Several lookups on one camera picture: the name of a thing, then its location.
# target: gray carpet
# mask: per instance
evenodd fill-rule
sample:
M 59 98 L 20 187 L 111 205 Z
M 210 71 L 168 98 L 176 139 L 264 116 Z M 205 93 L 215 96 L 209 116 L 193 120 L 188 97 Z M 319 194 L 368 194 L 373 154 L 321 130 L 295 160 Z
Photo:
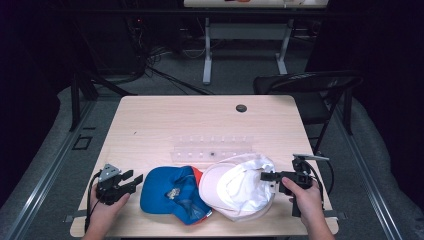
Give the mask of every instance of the gray carpet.
M 301 72 L 307 62 L 312 43 L 292 39 L 286 56 L 289 72 Z M 202 84 L 203 56 L 189 58 L 182 55 L 163 54 L 154 67 L 173 77 L 208 89 L 215 94 L 253 94 L 252 81 L 259 75 L 278 73 L 274 54 L 279 44 L 272 41 L 228 41 L 221 42 L 213 51 L 212 84 Z M 151 76 L 147 70 L 142 78 L 119 85 L 139 95 L 183 95 L 169 81 Z M 60 157 L 63 159 L 57 169 L 52 185 L 48 186 L 42 204 L 34 210 L 21 229 L 22 239 L 73 239 L 69 234 L 71 224 L 63 222 L 66 215 L 77 210 L 89 176 L 93 171 L 107 130 L 110 126 L 119 98 L 105 87 L 97 86 L 101 95 L 95 103 L 85 102 L 86 116 L 79 129 L 70 137 L 71 126 L 70 90 L 59 94 L 61 110 L 55 125 L 43 146 L 34 158 L 9 200 L 0 210 L 0 238 L 5 239 L 20 218 L 27 200 L 43 178 L 45 171 Z M 333 208 L 344 212 L 347 219 L 340 220 L 337 239 L 390 239 L 376 214 L 376 207 L 370 200 L 370 192 L 355 161 L 351 146 L 346 142 L 344 129 L 339 119 L 332 120 L 321 146 L 321 152 L 331 159 L 335 171 L 335 185 L 330 200 Z M 390 173 L 390 156 L 384 143 L 360 103 L 354 102 L 352 110 L 353 139 L 372 173 L 378 189 L 399 230 L 394 239 L 424 239 L 422 212 L 401 192 Z M 75 138 L 91 137 L 87 150 L 72 150 Z M 330 182 L 329 169 L 319 163 L 324 182 Z

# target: blue fabric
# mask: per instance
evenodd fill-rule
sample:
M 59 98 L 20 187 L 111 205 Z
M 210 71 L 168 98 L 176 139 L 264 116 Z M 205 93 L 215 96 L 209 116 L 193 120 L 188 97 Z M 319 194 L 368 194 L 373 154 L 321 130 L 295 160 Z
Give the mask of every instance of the blue fabric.
M 203 220 L 212 210 L 200 198 L 190 166 L 150 171 L 141 191 L 140 207 L 150 214 L 174 214 L 186 225 Z

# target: black chair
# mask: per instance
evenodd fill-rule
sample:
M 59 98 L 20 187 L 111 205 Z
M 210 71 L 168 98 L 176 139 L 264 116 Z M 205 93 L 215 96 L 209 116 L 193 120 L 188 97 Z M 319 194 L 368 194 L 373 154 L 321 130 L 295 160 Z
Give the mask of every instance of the black chair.
M 305 72 L 257 77 L 253 88 L 257 95 L 293 96 L 304 125 L 323 125 L 318 136 L 309 136 L 310 140 L 316 140 L 313 153 L 317 154 L 341 96 L 346 93 L 348 99 L 345 98 L 345 101 L 351 104 L 351 89 L 362 81 L 357 71 Z M 345 105 L 346 111 L 350 114 L 350 105 Z

